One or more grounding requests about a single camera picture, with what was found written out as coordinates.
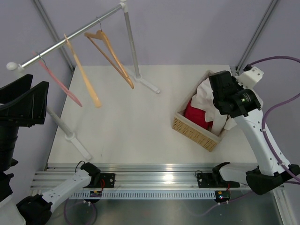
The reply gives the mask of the white printed t shirt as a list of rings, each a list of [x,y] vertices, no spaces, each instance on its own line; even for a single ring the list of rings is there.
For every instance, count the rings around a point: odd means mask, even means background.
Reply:
[[[242,128],[243,120],[254,111],[261,111],[263,100],[250,88],[244,88],[233,76],[213,75],[202,81],[190,99],[193,109],[202,115],[191,121],[201,122],[201,127],[220,136],[234,127]]]

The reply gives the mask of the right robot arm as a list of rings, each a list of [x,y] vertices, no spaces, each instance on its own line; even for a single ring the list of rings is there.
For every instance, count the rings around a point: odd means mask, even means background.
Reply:
[[[283,155],[266,125],[266,114],[255,93],[240,85],[229,71],[209,76],[213,104],[221,115],[229,115],[246,136],[257,160],[257,167],[224,162],[212,172],[222,181],[248,185],[263,195],[294,178],[300,167]]]

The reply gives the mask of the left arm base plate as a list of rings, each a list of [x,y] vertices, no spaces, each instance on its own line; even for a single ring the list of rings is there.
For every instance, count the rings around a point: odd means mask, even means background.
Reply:
[[[84,188],[114,188],[115,174],[101,172],[95,178],[92,177],[89,185]]]

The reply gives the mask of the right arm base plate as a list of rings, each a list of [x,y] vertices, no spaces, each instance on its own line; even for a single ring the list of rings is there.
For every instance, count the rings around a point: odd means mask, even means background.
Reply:
[[[234,181],[223,181],[215,177],[213,173],[197,173],[197,183],[199,188],[239,188],[240,184]]]

